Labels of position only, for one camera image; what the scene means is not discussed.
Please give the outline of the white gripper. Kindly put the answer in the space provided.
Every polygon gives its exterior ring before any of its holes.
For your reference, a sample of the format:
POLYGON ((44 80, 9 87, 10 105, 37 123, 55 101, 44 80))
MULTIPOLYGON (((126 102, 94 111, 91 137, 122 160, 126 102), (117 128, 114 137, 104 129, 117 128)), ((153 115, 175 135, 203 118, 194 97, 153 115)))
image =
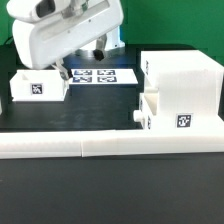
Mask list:
POLYGON ((120 0, 11 0, 13 38, 30 69, 50 65, 69 80, 62 58, 94 41, 94 58, 105 58, 107 34, 123 22, 120 0))

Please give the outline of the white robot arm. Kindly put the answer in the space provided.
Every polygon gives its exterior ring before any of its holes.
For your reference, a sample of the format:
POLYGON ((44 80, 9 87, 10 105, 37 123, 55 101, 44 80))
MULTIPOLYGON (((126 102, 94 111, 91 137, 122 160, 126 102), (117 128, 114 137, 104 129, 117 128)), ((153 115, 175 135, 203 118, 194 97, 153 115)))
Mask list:
POLYGON ((94 57, 103 59, 108 33, 124 18, 120 0, 9 0, 6 9, 21 62, 34 70, 51 66, 64 80, 70 73, 63 59, 91 42, 94 57))

